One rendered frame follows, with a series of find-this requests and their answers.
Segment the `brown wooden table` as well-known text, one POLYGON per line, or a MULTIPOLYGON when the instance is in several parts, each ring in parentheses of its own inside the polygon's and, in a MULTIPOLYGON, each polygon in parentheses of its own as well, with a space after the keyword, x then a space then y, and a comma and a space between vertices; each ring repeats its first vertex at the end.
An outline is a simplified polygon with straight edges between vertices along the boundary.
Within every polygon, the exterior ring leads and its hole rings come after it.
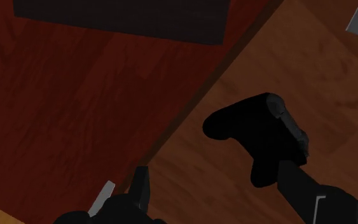
POLYGON ((214 111, 280 95, 310 138, 305 171, 358 198, 358 57, 303 0, 284 0, 149 163, 149 215, 168 224, 303 224, 276 186, 255 188, 236 141, 202 132, 214 111))

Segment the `black game controller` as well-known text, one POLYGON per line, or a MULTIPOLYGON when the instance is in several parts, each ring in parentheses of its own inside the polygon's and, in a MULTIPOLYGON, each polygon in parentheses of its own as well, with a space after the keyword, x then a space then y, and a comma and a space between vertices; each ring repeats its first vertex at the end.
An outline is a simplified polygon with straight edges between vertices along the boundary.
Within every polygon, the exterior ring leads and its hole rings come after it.
POLYGON ((213 112, 202 130, 211 139, 232 138, 246 149, 253 159, 251 183, 256 188, 277 181, 281 160, 302 166, 309 156, 306 132, 295 122, 284 100, 273 93, 255 95, 213 112))

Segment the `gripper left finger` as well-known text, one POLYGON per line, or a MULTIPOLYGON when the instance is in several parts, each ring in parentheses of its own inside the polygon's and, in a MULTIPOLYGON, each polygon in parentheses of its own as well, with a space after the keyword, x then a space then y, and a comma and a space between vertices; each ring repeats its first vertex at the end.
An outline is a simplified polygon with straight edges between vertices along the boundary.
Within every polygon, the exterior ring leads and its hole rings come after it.
POLYGON ((129 191, 106 199, 95 215, 71 211, 59 216, 53 224, 167 224, 162 219, 148 216, 149 200, 149 169, 138 166, 129 191))

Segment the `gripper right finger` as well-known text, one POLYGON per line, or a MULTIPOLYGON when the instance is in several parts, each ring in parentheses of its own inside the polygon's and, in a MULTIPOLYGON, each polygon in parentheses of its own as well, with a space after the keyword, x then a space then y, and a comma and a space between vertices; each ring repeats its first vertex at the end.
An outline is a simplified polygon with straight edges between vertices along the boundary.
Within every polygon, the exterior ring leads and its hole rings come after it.
POLYGON ((291 161, 281 161, 277 188, 305 224, 358 224, 358 200, 322 185, 291 161))

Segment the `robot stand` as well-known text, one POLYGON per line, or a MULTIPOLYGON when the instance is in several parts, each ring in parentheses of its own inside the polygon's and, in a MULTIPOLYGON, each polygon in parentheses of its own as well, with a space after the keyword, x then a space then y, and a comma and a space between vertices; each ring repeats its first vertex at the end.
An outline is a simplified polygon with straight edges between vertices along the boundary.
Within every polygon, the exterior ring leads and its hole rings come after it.
POLYGON ((17 17, 206 45, 223 43, 230 0, 13 0, 17 17))

